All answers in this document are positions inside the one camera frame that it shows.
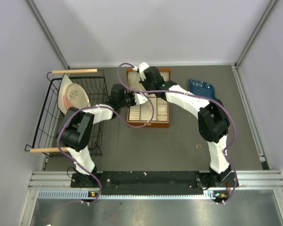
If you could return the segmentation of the brown jewelry box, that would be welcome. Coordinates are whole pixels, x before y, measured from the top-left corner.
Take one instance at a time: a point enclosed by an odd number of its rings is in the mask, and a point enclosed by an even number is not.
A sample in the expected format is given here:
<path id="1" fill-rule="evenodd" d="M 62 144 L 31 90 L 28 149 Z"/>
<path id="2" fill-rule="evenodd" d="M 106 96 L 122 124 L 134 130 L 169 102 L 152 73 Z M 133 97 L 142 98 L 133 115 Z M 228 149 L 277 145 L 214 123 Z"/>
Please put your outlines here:
<path id="1" fill-rule="evenodd" d="M 161 76 L 165 81 L 170 80 L 171 69 L 170 68 L 158 68 Z M 144 90 L 143 86 L 139 83 L 140 75 L 128 68 L 126 70 L 127 85 L 134 89 Z M 141 126 L 147 123 L 154 112 L 153 119 L 146 127 L 148 128 L 169 128 L 169 104 L 167 101 L 156 97 L 154 94 L 147 94 L 150 101 L 154 106 L 152 109 L 151 103 L 147 101 L 142 105 L 131 106 L 127 113 L 127 123 L 132 126 Z"/>

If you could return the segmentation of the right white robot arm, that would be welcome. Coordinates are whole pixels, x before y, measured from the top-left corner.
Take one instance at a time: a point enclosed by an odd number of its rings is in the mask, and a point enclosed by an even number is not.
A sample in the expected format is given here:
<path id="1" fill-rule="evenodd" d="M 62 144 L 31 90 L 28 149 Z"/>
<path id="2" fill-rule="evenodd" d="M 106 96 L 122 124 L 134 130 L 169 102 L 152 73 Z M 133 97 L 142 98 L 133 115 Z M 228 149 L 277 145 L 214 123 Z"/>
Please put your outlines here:
<path id="1" fill-rule="evenodd" d="M 174 81 L 165 81 L 158 68 L 142 63 L 133 69 L 140 75 L 139 83 L 149 94 L 192 113 L 198 120 L 199 133 L 208 143 L 211 184 L 222 186 L 228 180 L 231 166 L 227 160 L 227 135 L 230 121 L 221 108 L 222 102 L 195 97 Z"/>

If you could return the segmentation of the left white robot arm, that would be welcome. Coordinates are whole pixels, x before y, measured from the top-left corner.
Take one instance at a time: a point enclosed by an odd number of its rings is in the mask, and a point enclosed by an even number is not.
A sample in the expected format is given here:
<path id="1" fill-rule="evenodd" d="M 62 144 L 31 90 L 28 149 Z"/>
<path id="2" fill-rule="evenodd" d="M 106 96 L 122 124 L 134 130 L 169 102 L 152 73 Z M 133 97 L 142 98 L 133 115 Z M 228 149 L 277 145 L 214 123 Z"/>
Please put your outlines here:
<path id="1" fill-rule="evenodd" d="M 75 164 L 71 187 L 99 187 L 97 168 L 88 147 L 93 125 L 115 118 L 116 113 L 120 113 L 123 107 L 139 104 L 138 93 L 127 92 L 123 85 L 116 84 L 113 85 L 110 96 L 102 104 L 90 109 L 85 107 L 80 112 L 77 107 L 70 107 L 67 110 L 58 137 Z"/>

